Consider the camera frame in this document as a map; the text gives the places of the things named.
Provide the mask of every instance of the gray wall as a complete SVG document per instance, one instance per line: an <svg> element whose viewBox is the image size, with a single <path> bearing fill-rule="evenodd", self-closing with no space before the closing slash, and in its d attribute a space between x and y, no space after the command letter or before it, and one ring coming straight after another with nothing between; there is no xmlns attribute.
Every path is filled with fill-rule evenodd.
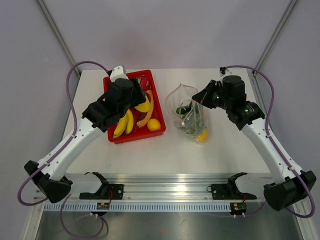
<svg viewBox="0 0 320 240"><path fill-rule="evenodd" d="M289 0L46 0L76 60L128 69L255 65Z"/></svg>
<svg viewBox="0 0 320 240"><path fill-rule="evenodd" d="M0 239L17 240L30 209L17 201L24 164L60 141L70 65L36 1L2 2L0 23ZM26 201L34 188L27 187Z"/></svg>
<svg viewBox="0 0 320 240"><path fill-rule="evenodd" d="M284 148L305 171L318 177L311 191L320 225L320 2L299 1L262 67L275 88L271 124ZM270 89L259 78L266 101Z"/></svg>

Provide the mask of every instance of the red tray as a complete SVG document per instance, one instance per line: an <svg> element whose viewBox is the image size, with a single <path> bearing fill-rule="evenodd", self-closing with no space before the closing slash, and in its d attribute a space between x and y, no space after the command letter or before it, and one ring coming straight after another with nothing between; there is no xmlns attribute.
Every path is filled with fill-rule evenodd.
<svg viewBox="0 0 320 240"><path fill-rule="evenodd" d="M117 126L117 124L114 124L107 131L109 141L112 143L115 143L115 144L123 144L123 143L131 142L131 141L135 141L135 140L146 139L146 138L151 138L151 137L156 137L156 136L162 135L163 132L166 130L166 125L165 125L164 116L161 111L160 102L159 102L155 82L152 77L151 71L150 70L135 71L135 72L127 73L126 75L128 76L129 79L134 78L134 77L140 77L141 75L145 75L148 78L149 84L151 86L150 90L152 91L153 104L154 104L151 118L157 119L160 122L161 129L156 130L156 131L149 131L147 124L145 126L139 128L137 126L136 120L137 120L140 112L137 111L134 107L132 107L132 108L130 108L130 110L133 114L133 118L134 118L132 132L128 135L126 135L126 133L123 132L123 134L121 136L119 136L117 138L113 138L114 131ZM108 82L110 82L109 77L105 77L103 79L103 88L104 88L105 92L108 90Z"/></svg>

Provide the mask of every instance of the clear plastic bag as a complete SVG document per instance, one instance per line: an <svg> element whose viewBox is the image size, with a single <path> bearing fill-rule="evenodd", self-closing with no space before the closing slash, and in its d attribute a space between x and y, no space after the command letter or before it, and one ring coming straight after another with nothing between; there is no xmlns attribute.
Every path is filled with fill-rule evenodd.
<svg viewBox="0 0 320 240"><path fill-rule="evenodd" d="M207 119L204 107L192 100L198 90L192 86L180 84L165 99L165 108L174 126L197 142L208 137Z"/></svg>

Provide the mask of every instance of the banana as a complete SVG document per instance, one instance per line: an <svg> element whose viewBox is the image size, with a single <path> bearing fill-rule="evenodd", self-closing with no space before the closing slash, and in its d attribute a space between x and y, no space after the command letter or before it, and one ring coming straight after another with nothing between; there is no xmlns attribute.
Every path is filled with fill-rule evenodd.
<svg viewBox="0 0 320 240"><path fill-rule="evenodd" d="M124 115L124 117L120 118L118 125L116 126L114 133L113 133L113 138L116 139L123 134L126 125L128 123L128 112Z"/></svg>
<svg viewBox="0 0 320 240"><path fill-rule="evenodd" d="M141 113L149 112L149 110L150 110L150 102L149 102L149 99L148 99L147 95L145 95L145 102L139 104L138 106L135 106L134 108L137 109Z"/></svg>
<svg viewBox="0 0 320 240"><path fill-rule="evenodd" d="M130 109L126 112L126 115L128 116L128 123L126 124L125 127L125 134L128 135L131 133L132 129L134 128L134 116Z"/></svg>

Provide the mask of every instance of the white tabletop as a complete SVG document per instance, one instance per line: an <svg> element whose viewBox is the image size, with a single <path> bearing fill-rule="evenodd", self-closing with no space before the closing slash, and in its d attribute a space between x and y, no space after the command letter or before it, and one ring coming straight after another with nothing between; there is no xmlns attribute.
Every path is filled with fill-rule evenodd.
<svg viewBox="0 0 320 240"><path fill-rule="evenodd" d="M219 79L213 69L151 69L166 131L161 136L114 144L107 133L92 142L73 162L69 173L99 172L102 174L215 174L269 173L269 170L247 137L231 123L222 109L206 109L209 117L209 138L198 145L180 134L165 109L166 96L179 83L202 90L211 79ZM245 82L247 99L255 101L247 71L233 69ZM103 94L103 70L84 70L74 98L80 118L88 105ZM65 135L73 128L69 116Z"/></svg>

